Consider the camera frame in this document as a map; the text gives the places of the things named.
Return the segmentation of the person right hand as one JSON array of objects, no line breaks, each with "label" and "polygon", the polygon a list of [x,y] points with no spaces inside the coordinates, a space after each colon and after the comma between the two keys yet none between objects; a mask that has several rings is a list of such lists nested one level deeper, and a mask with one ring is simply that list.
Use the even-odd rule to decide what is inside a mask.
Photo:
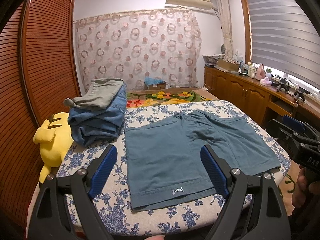
[{"label": "person right hand", "polygon": [[305,176],[305,167],[299,165],[300,171],[297,177],[295,190],[292,194],[292,205],[300,208],[306,200],[306,191],[308,189],[308,180]]}]

